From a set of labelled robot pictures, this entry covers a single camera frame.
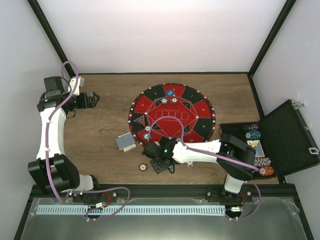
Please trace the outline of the brown poker chip stack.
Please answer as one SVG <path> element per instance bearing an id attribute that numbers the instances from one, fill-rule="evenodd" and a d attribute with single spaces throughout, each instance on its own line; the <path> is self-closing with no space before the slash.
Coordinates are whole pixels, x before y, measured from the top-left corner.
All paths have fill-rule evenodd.
<path id="1" fill-rule="evenodd" d="M 141 163 L 141 164 L 139 165 L 139 170 L 140 170 L 140 171 L 145 172 L 147 169 L 148 169 L 148 165 L 147 165 L 147 164 Z"/>

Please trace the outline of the blue round blind button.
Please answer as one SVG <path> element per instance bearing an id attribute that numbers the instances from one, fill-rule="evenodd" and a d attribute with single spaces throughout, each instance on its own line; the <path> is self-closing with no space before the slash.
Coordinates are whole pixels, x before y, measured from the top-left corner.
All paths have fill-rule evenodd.
<path id="1" fill-rule="evenodd" d="M 173 97 L 175 96 L 175 91 L 173 89 L 169 89 L 166 91 L 166 96 L 167 97 Z"/>

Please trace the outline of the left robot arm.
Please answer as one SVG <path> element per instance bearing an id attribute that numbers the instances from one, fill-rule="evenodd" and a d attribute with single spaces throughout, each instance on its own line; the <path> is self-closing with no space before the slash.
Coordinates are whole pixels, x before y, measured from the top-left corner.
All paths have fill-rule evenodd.
<path id="1" fill-rule="evenodd" d="M 64 90 L 64 80 L 59 76 L 44 79 L 45 92 L 37 104 L 41 117 L 40 146 L 36 160 L 28 163 L 28 172 L 45 195 L 84 191 L 89 201 L 97 202 L 102 196 L 102 189 L 95 185 L 96 178 L 80 174 L 65 154 L 64 127 L 69 112 L 95 108 L 100 97 L 92 91 L 80 91 L 85 81 L 81 76 L 67 82 L 67 91 Z"/>

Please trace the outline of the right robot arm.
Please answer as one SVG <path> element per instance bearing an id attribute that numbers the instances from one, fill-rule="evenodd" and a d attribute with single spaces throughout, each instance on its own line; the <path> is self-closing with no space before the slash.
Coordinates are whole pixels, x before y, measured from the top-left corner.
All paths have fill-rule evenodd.
<path id="1" fill-rule="evenodd" d="M 166 142 L 148 140 L 142 155 L 150 159 L 157 174 L 174 172 L 175 165 L 187 162 L 218 164 L 225 172 L 223 198 L 229 202 L 240 196 L 244 183 L 253 179 L 259 169 L 254 166 L 256 150 L 231 134 L 207 142 L 186 143 L 183 137 Z"/>

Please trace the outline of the purple white poker chip stack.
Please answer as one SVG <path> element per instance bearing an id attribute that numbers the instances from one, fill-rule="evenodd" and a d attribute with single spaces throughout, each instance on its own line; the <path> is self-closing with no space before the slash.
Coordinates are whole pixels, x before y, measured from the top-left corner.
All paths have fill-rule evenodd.
<path id="1" fill-rule="evenodd" d="M 188 161 L 188 162 L 186 163 L 186 166 L 187 166 L 188 168 L 192 168 L 192 167 L 194 166 L 194 162 L 193 162 L 193 161 Z"/>

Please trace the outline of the blue playing card deck box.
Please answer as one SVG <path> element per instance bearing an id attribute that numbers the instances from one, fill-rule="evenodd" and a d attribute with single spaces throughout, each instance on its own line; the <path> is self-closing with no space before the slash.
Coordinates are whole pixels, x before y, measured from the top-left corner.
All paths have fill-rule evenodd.
<path id="1" fill-rule="evenodd" d="M 136 147 L 135 139 L 130 132 L 118 136 L 115 141 L 120 151 L 127 152 Z"/>

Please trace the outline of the round red black poker mat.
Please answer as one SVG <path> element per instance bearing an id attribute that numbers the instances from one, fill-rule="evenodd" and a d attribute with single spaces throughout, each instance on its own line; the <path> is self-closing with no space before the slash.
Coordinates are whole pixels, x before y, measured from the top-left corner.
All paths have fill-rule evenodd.
<path id="1" fill-rule="evenodd" d="M 175 96 L 166 96 L 174 90 Z M 216 114 L 209 99 L 197 89 L 180 83 L 163 83 L 142 91 L 132 102 L 128 126 L 135 140 L 142 146 L 149 133 L 152 142 L 166 142 L 183 137 L 185 143 L 209 141 L 216 128 Z"/>

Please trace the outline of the teal chip row in case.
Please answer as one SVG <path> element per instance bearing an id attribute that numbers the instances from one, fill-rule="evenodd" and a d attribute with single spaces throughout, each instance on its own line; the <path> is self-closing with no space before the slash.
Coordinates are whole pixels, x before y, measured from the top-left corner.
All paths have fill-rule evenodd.
<path id="1" fill-rule="evenodd" d="M 262 135 L 259 131 L 248 131 L 245 133 L 245 138 L 247 140 L 259 140 L 261 136 Z"/>

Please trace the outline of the card deck in case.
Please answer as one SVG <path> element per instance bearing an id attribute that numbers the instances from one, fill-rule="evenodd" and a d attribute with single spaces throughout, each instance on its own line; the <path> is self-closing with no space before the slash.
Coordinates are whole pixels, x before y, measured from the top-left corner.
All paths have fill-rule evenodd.
<path id="1" fill-rule="evenodd" d="M 256 158 L 264 158 L 265 153 L 262 144 L 259 139 L 257 140 L 247 140 L 247 144 L 255 149 Z"/>

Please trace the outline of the grey chip row in case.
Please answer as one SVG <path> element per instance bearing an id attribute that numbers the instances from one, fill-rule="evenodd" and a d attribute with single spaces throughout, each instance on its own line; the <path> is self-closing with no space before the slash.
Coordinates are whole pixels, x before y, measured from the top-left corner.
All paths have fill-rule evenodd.
<path id="1" fill-rule="evenodd" d="M 255 167 L 269 167 L 271 165 L 271 160 L 268 157 L 257 157 L 254 159 Z"/>

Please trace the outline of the orange chip row in case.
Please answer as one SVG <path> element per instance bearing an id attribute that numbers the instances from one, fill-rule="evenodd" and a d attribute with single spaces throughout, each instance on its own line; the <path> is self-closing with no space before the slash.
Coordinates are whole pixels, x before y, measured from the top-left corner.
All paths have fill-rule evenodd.
<path id="1" fill-rule="evenodd" d="M 274 169 L 272 166 L 262 166 L 259 168 L 258 172 L 261 176 L 272 176 L 274 174 Z"/>

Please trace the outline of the black poker set case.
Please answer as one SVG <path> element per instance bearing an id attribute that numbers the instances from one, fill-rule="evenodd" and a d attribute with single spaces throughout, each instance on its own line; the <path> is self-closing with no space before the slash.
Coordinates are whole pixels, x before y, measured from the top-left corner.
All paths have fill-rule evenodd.
<path id="1" fill-rule="evenodd" d="M 258 124 L 259 139 L 265 154 L 270 158 L 274 174 L 253 178 L 284 178 L 287 175 L 315 167 L 320 163 L 320 149 L 312 137 L 299 108 L 303 103 L 288 99 L 258 122 L 238 122 L 220 124 L 221 134 L 231 134 L 247 143 L 245 134 L 252 124 Z"/>

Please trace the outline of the black aluminium frame rail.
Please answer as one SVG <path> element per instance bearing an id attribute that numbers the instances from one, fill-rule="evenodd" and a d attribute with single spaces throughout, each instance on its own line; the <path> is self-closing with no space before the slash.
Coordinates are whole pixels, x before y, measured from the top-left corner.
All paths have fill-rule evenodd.
<path id="1" fill-rule="evenodd" d="M 257 184 L 262 197 L 287 197 L 297 195 L 294 184 Z M 99 190 L 116 187 L 126 187 L 130 190 L 131 198 L 137 197 L 207 197 L 211 195 L 221 196 L 224 190 L 222 184 L 100 184 Z M 116 190 L 117 195 L 126 197 L 127 191 Z M 242 186 L 241 192 L 247 194 L 251 192 L 253 196 L 258 195 L 258 190 L 253 184 Z M 38 186 L 33 185 L 31 197 L 44 197 Z"/>

